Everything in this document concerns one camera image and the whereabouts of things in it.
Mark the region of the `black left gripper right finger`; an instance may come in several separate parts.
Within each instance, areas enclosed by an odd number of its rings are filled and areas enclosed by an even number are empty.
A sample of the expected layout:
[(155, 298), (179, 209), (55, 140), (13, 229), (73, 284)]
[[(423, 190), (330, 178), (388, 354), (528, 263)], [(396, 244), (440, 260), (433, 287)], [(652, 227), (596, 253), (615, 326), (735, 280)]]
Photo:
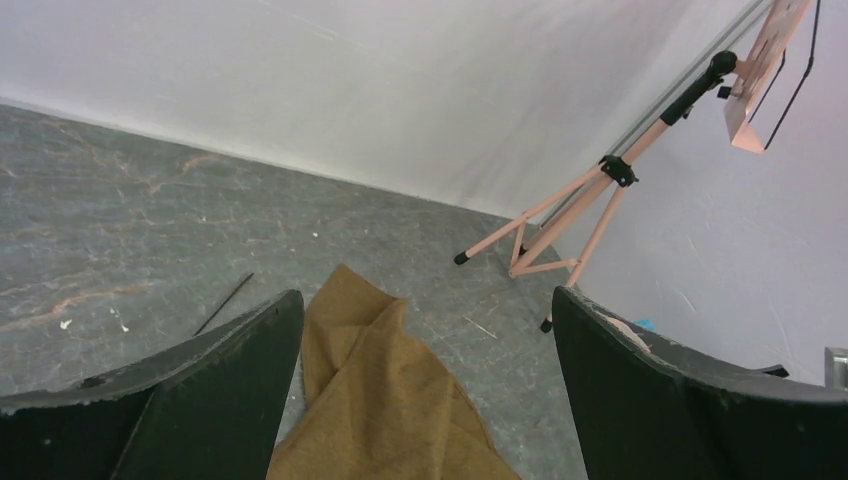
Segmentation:
[(847, 394), (740, 367), (565, 287), (552, 331), (592, 479), (843, 479)]

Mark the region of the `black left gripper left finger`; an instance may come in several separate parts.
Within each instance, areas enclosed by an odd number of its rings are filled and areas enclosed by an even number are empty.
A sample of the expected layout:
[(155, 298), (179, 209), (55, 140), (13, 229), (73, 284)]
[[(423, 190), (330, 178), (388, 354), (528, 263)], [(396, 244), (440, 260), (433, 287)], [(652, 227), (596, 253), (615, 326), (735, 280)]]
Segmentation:
[(305, 319), (296, 290), (133, 364), (1, 400), (5, 479), (262, 479)]

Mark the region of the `black fork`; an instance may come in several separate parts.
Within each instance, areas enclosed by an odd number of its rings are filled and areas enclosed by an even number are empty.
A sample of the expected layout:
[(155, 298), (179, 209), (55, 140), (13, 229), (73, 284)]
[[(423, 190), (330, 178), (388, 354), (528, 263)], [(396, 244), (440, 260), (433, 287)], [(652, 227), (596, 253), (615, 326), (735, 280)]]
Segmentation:
[(211, 312), (206, 316), (202, 323), (195, 329), (192, 336), (200, 335), (206, 327), (218, 316), (223, 308), (231, 301), (231, 299), (254, 277), (254, 272), (246, 272), (225, 292), (223, 297), (219, 299), (212, 308)]

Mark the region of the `brown cloth napkin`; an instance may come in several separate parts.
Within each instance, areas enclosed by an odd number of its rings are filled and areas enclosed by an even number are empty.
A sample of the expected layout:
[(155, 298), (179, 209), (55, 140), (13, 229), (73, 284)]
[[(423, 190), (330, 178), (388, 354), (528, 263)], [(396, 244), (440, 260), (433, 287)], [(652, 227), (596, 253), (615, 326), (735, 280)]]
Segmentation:
[(346, 266), (310, 302), (301, 343), (307, 410), (271, 479), (512, 479), (470, 398), (406, 333), (407, 303)]

